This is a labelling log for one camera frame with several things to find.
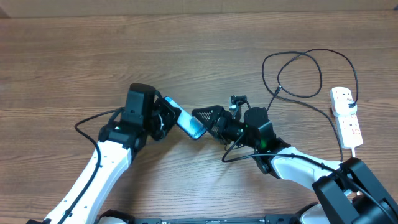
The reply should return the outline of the Samsung Galaxy smartphone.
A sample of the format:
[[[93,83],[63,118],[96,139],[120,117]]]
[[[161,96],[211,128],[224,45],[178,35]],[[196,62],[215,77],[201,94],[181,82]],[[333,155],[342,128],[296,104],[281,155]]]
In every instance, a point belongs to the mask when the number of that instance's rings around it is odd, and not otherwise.
[[[166,96],[165,99],[175,108],[181,110],[180,116],[178,117],[178,126],[188,134],[192,139],[200,139],[205,133],[205,127],[197,121],[191,114],[186,112],[179,104],[177,104],[171,97]]]

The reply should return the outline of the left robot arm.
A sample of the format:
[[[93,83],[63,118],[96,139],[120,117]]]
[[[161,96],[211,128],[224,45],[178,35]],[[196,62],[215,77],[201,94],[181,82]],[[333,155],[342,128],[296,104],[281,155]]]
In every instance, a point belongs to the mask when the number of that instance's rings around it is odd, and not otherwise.
[[[132,215],[99,211],[120,176],[128,170],[147,137],[160,141],[177,123],[181,110],[172,106],[156,88],[133,83],[123,107],[109,111],[110,118],[79,178],[64,199],[42,220],[49,223],[134,223]]]

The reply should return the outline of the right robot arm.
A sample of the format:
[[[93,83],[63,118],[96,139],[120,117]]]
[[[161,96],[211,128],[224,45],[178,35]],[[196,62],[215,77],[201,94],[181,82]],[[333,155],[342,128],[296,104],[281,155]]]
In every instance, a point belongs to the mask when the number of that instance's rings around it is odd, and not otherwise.
[[[276,136],[266,108],[249,108],[243,119],[222,106],[192,115],[220,142],[254,149],[250,157],[263,174],[315,192],[319,203],[299,223],[397,223],[397,203],[361,159],[326,161],[300,152]]]

